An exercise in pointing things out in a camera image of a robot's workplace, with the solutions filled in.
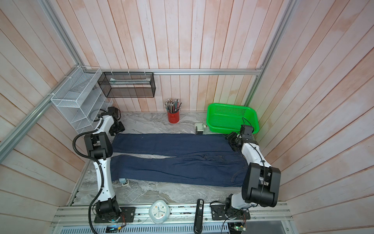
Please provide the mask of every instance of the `blue jeans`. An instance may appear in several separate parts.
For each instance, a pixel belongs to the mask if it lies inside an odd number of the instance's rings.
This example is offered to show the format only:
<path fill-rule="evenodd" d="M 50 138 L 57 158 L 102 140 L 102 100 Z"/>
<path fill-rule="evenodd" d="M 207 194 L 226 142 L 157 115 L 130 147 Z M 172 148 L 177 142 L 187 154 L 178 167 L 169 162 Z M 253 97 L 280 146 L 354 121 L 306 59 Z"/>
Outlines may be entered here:
<path fill-rule="evenodd" d="M 117 134 L 113 152 L 172 158 L 113 157 L 112 180 L 128 178 L 232 187 L 242 186 L 248 167 L 244 157 L 232 151 L 220 134 Z"/>

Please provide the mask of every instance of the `aluminum frame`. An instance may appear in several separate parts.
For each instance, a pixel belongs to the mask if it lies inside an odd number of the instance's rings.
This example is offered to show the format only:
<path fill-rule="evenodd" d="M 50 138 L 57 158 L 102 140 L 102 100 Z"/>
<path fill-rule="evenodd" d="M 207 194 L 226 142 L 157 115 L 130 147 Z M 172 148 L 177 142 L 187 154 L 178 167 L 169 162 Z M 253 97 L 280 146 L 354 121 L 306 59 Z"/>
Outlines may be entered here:
<path fill-rule="evenodd" d="M 47 94 L 36 107 L 13 128 L 13 130 L 0 143 L 0 163 L 8 156 L 14 147 L 22 140 L 27 132 L 34 126 L 34 124 L 41 118 L 41 116 L 52 105 L 51 98 L 68 78 L 69 75 L 75 72 L 77 67 L 73 67 L 68 75 L 55 87 L 50 94 Z"/>
<path fill-rule="evenodd" d="M 259 75 L 261 69 L 101 69 L 102 72 L 152 72 L 153 75 Z"/>
<path fill-rule="evenodd" d="M 120 205 L 120 206 L 135 206 L 134 222 L 129 225 L 138 224 L 153 224 L 149 219 L 148 209 L 151 204 L 139 205 Z M 171 215 L 165 224 L 189 224 L 194 223 L 196 203 L 171 203 L 168 204 L 171 209 Z M 292 215 L 287 203 L 278 202 L 275 207 L 252 207 L 248 209 L 251 219 L 248 222 L 255 221 L 292 221 Z M 222 223 L 223 221 L 215 221 L 212 219 L 211 209 L 209 203 L 204 204 L 203 212 L 204 223 Z M 88 206 L 65 206 L 59 207 L 55 217 L 51 222 L 51 227 L 56 226 L 85 226 L 88 223 Z"/>
<path fill-rule="evenodd" d="M 286 12 L 282 18 L 282 21 L 281 21 L 281 24 L 279 25 L 279 28 L 277 30 L 277 33 L 271 43 L 271 46 L 270 46 L 270 49 L 268 51 L 268 53 L 266 54 L 266 57 L 265 57 L 265 60 L 264 60 L 264 63 L 261 65 L 261 73 L 256 77 L 256 80 L 255 82 L 253 83 L 253 86 L 251 88 L 251 91 L 249 92 L 248 96 L 247 96 L 247 99 L 245 101 L 245 106 L 249 106 L 249 104 L 251 103 L 252 99 L 253 99 L 253 96 L 261 82 L 261 79 L 265 73 L 265 71 L 267 70 L 268 66 L 269 66 L 269 63 L 271 61 L 271 59 L 273 58 L 273 55 L 275 53 L 275 50 L 278 48 L 278 45 L 279 45 L 279 42 L 281 41 L 285 31 L 286 31 L 286 28 L 295 12 L 295 9 L 296 9 L 296 6 L 298 5 L 299 3 L 299 0 L 290 0 L 290 2 L 288 3 L 288 6 L 287 6 L 287 9 L 286 9 Z"/>
<path fill-rule="evenodd" d="M 64 27 L 61 25 L 60 20 L 57 17 L 57 13 L 53 9 L 50 1 L 49 0 L 38 0 L 38 2 L 40 6 L 42 7 L 44 13 L 48 16 L 56 32 L 59 34 L 60 38 L 62 39 L 69 53 L 71 54 L 72 58 L 74 59 L 76 66 L 83 65 L 82 59 L 80 58 L 77 50 L 75 49 Z"/>

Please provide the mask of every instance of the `alarm clock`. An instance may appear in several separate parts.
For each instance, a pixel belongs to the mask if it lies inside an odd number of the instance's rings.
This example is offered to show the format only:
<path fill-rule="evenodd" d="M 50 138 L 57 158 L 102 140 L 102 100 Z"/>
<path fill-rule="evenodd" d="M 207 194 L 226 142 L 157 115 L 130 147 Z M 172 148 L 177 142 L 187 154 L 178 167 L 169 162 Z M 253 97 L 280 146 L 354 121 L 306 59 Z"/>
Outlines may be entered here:
<path fill-rule="evenodd" d="M 157 200 L 151 205 L 148 213 L 155 224 L 162 224 L 169 218 L 170 208 L 163 200 Z"/>

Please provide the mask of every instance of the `wooden wall panel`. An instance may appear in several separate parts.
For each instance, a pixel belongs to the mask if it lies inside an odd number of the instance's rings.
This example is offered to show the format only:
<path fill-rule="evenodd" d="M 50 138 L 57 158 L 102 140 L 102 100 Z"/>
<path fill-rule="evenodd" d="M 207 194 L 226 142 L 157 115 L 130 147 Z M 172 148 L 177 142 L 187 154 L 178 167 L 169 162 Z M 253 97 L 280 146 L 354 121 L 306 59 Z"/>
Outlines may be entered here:
<path fill-rule="evenodd" d="M 373 11 L 373 0 L 300 2 L 250 103 L 300 233 L 374 226 Z"/>
<path fill-rule="evenodd" d="M 86 66 L 208 69 L 259 67 L 289 0 L 51 2 Z M 243 105 L 254 78 L 157 76 L 155 98 L 116 100 L 121 111 L 165 111 L 168 98 L 206 111 L 213 102 Z"/>
<path fill-rule="evenodd" d="M 38 1 L 0 2 L 0 42 L 2 141 L 76 64 Z M 3 232 L 45 233 L 66 205 L 85 164 L 73 153 L 75 135 L 50 107 L 1 163 Z M 77 146 L 86 153 L 82 139 Z M 16 222 L 32 228 L 15 231 Z"/>

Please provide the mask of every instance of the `clock face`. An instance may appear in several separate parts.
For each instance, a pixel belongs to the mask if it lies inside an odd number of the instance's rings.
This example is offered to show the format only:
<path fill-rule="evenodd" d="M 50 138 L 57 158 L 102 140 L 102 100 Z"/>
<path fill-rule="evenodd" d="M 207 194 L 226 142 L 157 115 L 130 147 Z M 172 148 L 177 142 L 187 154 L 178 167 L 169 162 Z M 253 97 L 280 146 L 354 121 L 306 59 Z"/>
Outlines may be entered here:
<path fill-rule="evenodd" d="M 152 217 L 155 219 L 161 219 L 167 215 L 167 208 L 164 203 L 157 202 L 151 207 Z"/>

